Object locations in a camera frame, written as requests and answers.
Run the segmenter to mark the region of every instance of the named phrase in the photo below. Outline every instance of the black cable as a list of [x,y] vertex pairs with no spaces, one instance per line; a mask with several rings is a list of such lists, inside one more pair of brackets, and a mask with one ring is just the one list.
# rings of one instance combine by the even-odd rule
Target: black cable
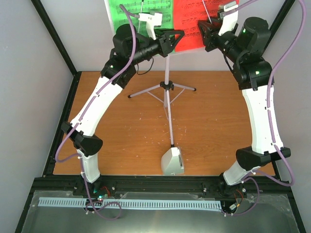
[[225,63],[227,64],[227,66],[229,67],[229,70],[231,71],[231,73],[233,73],[233,69],[231,68],[229,62],[228,62],[228,59],[227,57],[224,55],[224,59],[225,59]]
[[147,70],[146,72],[143,72],[143,73],[141,73],[141,74],[139,74],[138,72],[139,72],[139,65],[137,64],[137,74],[138,75],[143,75],[143,74],[146,74],[146,73],[148,73],[151,69],[152,69],[152,66],[154,65],[154,62],[155,62],[155,60],[154,60],[154,58],[152,58],[152,63],[151,63],[151,66],[150,66],[150,68],[149,68],[149,70]]

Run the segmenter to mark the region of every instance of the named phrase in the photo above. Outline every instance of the robotic arm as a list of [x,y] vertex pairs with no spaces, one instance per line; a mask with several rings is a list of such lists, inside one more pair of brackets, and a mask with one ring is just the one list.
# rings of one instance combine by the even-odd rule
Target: robotic arm
[[73,126],[77,125],[70,135],[70,139],[82,157],[86,179],[90,183],[96,181],[100,176],[97,156],[103,145],[103,141],[94,133],[110,103],[135,75],[136,64],[150,60],[157,54],[166,57],[184,36],[184,31],[170,29],[154,30],[154,26],[161,25],[161,13],[140,13],[139,16],[141,21],[147,22],[146,29],[149,38],[136,33],[137,47],[131,65],[99,93],[103,85],[109,82],[129,61],[130,54],[132,53],[133,38],[130,25],[125,24],[117,29],[113,37],[114,48],[111,50],[110,59],[101,71],[101,76],[93,93],[80,113],[70,123],[64,122],[61,126],[63,132],[68,134],[73,130]]
[[[233,62],[230,68],[239,90],[245,98],[252,128],[252,146],[238,149],[237,161],[224,172],[223,179],[231,186],[242,182],[243,178],[262,166],[280,159],[274,145],[281,148],[284,157],[291,155],[289,148],[283,147],[280,139],[274,110],[273,98],[270,98],[270,107],[267,106],[267,88],[271,65],[263,58],[264,48],[270,38],[270,31],[266,20],[258,17],[248,18],[238,36],[237,30],[238,12],[225,15],[224,12],[237,8],[235,2],[229,3],[218,12],[218,18],[212,18],[212,22],[199,21],[205,50],[207,52],[219,49],[227,62]],[[273,143],[269,118],[273,123],[276,143]]]

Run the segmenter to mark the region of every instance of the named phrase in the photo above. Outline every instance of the gray surface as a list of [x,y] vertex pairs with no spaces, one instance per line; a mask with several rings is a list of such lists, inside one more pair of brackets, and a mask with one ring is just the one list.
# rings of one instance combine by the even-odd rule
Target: gray surface
[[[247,17],[258,16],[273,22],[283,0],[260,0],[239,12],[238,23]],[[42,0],[55,28],[78,70],[102,70],[113,48],[112,32],[104,0]],[[219,51],[174,55],[171,70],[228,70]],[[139,65],[147,70],[150,63]],[[165,59],[156,57],[153,70],[164,70]]]
[[72,76],[30,0],[0,7],[1,233],[14,232],[41,176]]
[[[104,210],[113,217],[117,210]],[[123,210],[121,218],[105,221],[78,208],[38,207],[30,233],[162,232],[162,233],[296,233],[295,221],[270,204],[259,204],[240,217],[224,217],[206,211]]]
[[[311,232],[311,1],[305,2],[308,13],[305,30],[275,75],[275,108],[279,133],[284,145],[292,151],[288,160],[297,180],[293,193],[306,231]],[[301,9],[296,1],[266,53],[266,59],[273,65],[293,41],[300,22]],[[287,178],[288,172],[282,162],[279,168],[282,177]]]

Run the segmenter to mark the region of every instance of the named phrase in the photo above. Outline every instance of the wooden floor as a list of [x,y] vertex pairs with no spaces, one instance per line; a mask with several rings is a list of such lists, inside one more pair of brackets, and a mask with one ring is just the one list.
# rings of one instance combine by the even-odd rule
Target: wooden floor
[[[83,72],[69,120],[81,110],[93,91],[99,72]],[[175,145],[182,150],[184,175],[219,175],[235,162],[235,151],[251,145],[248,111],[230,72],[172,71],[170,79],[197,88],[185,90],[172,105]],[[162,175],[160,161],[170,148],[170,133],[163,104],[145,93],[128,95],[157,85],[163,71],[135,76],[113,101],[95,134],[104,141],[98,163],[105,175]],[[171,92],[173,99],[181,88]],[[164,90],[153,94],[163,99]],[[66,142],[60,158],[75,153]],[[262,169],[274,175],[268,165]],[[79,174],[78,159],[56,164],[54,174]]]

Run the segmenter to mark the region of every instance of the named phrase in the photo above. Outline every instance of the black frame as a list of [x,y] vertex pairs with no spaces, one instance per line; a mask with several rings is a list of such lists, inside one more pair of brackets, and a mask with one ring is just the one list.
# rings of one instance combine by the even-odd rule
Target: black frame
[[[49,191],[72,191],[75,195],[82,195],[86,197],[86,191],[84,187],[83,178],[80,175],[53,175],[55,167],[55,153],[61,143],[64,133],[61,131],[61,123],[67,121],[71,111],[71,107],[74,101],[75,93],[79,85],[79,80],[82,72],[77,71],[72,63],[60,37],[57,34],[47,12],[45,11],[40,0],[31,0],[34,7],[38,11],[44,25],[49,31],[53,41],[59,49],[63,59],[65,60],[68,68],[70,69],[73,80],[69,90],[67,100],[63,112],[60,117],[58,127],[56,129],[55,137],[51,146],[51,150],[43,171],[43,175],[40,178],[35,178],[32,188],[29,192],[25,207],[18,222],[16,233],[22,231],[23,224],[25,222],[30,203],[32,201],[34,192],[36,190],[49,190]],[[273,39],[286,15],[290,11],[295,0],[285,0],[278,15],[276,16],[273,24],[270,27],[271,37],[268,44]],[[272,162],[276,177],[280,180],[280,175],[275,162]],[[290,187],[284,187],[276,184],[266,177],[255,177],[258,182],[260,190],[265,194],[285,194],[289,198],[292,211],[294,213],[299,231],[305,233],[298,207],[296,205],[292,190]],[[204,198],[215,198],[220,201],[232,201],[233,198],[225,198],[220,196],[217,192],[214,192],[213,187],[219,181],[219,177],[163,177],[163,176],[100,176],[99,181],[106,184],[107,187],[114,187],[114,190],[110,190],[111,194],[115,197],[120,196],[125,192],[172,192],[172,193],[191,193]],[[240,185],[240,188],[245,188],[250,193],[256,193],[256,186],[247,182]]]

